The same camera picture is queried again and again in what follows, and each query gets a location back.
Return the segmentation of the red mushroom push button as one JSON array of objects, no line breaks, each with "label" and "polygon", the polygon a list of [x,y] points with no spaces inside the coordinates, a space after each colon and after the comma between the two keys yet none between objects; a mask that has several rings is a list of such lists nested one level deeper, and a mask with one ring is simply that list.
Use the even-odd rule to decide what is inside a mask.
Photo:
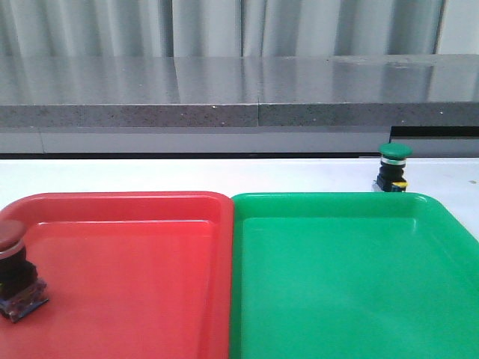
[{"label": "red mushroom push button", "polygon": [[13,323],[48,301],[46,282],[26,258],[25,234],[21,221],[1,221],[1,315]]}]

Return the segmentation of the green plastic tray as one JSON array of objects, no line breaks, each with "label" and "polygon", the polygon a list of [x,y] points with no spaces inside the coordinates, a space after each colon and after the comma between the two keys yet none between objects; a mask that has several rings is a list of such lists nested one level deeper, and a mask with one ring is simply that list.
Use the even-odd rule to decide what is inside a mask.
[{"label": "green plastic tray", "polygon": [[476,358],[478,241],[421,194],[234,198],[231,358]]}]

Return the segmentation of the red plastic tray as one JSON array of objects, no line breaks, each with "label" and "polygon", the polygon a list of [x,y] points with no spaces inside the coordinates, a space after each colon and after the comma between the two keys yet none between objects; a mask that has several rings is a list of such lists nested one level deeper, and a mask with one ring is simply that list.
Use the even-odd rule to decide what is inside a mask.
[{"label": "red plastic tray", "polygon": [[1,321],[3,358],[226,358],[234,205],[212,192],[37,194],[23,222],[48,302]]}]

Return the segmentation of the green mushroom push button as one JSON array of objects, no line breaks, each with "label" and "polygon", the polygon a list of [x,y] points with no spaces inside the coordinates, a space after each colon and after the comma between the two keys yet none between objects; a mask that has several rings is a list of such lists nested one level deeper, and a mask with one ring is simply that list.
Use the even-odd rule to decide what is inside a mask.
[{"label": "green mushroom push button", "polygon": [[381,155],[379,173],[373,181],[373,191],[404,192],[408,182],[403,178],[406,159],[412,149],[399,143],[385,143],[379,146]]}]

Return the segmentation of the grey stone countertop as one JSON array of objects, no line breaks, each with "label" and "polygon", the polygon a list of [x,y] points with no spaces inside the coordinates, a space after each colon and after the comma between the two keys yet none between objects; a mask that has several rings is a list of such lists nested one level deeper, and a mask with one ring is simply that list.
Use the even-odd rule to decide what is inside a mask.
[{"label": "grey stone countertop", "polygon": [[478,154],[478,57],[1,58],[3,156]]}]

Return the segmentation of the white pleated curtain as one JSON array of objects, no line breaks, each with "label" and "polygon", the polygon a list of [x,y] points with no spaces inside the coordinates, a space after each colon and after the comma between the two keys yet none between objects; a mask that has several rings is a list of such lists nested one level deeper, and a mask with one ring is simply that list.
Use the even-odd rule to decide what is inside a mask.
[{"label": "white pleated curtain", "polygon": [[432,54],[444,7],[443,1],[3,1],[1,53]]}]

